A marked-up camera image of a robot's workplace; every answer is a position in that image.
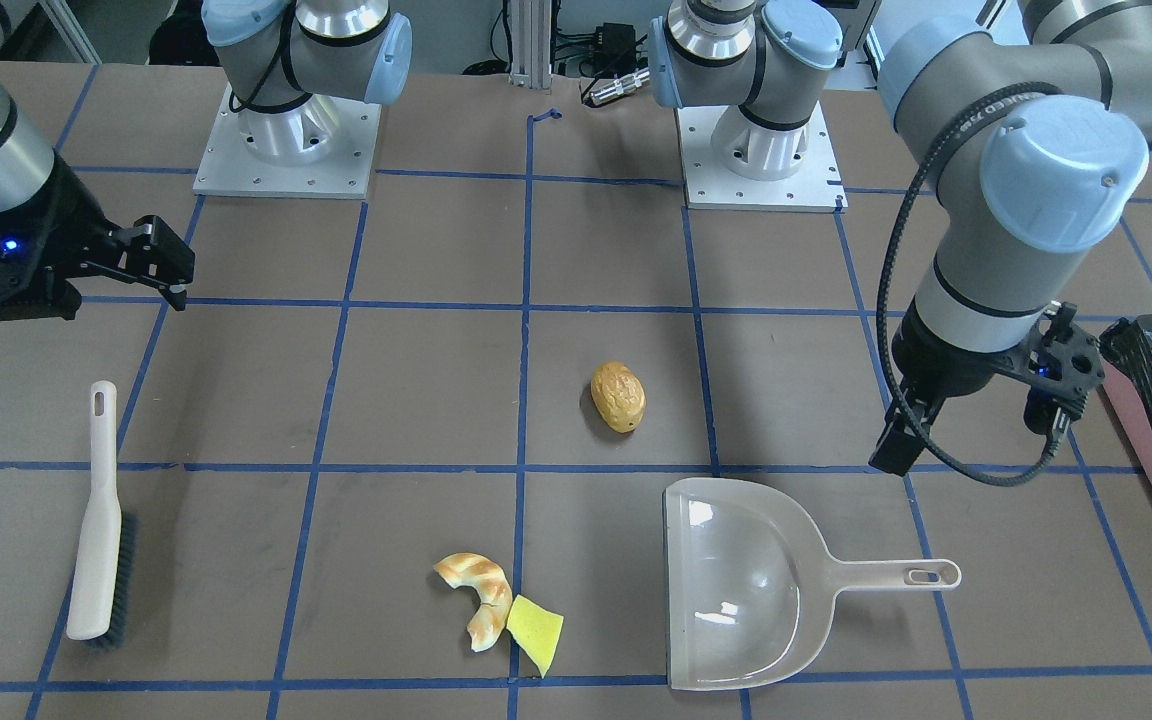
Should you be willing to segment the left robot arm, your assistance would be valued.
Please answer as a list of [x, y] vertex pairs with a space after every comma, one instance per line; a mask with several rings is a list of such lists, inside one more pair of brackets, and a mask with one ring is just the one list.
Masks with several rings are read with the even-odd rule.
[[[964, 15], [923, 20], [877, 88], [918, 161], [876, 300], [890, 406], [869, 464], [909, 473], [929, 450], [988, 486], [1043, 473], [1089, 393], [1097, 343], [1058, 300], [1119, 223], [1152, 156], [1152, 1], [1023, 1], [1026, 44]], [[982, 473], [931, 438], [948, 397], [1026, 384], [1032, 468]]]

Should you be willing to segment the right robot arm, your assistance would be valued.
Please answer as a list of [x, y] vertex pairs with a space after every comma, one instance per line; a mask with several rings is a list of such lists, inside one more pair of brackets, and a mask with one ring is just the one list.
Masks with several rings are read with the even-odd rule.
[[[0, 44], [24, 13], [0, 1]], [[334, 100], [393, 104], [410, 74], [410, 18], [388, 1], [200, 1], [198, 23], [248, 154], [274, 167], [329, 154], [342, 138]], [[0, 323], [73, 319], [73, 279], [92, 275], [150, 287], [180, 311], [195, 264], [160, 217], [111, 222], [0, 82]]]

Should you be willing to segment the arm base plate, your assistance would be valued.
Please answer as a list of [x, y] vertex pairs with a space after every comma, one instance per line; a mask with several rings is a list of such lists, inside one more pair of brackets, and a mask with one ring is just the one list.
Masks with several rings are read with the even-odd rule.
[[823, 106], [790, 131], [756, 126], [723, 106], [675, 115], [689, 209], [835, 213], [849, 206]]
[[262, 114], [221, 104], [194, 191], [202, 196], [365, 200], [382, 106], [314, 94]]

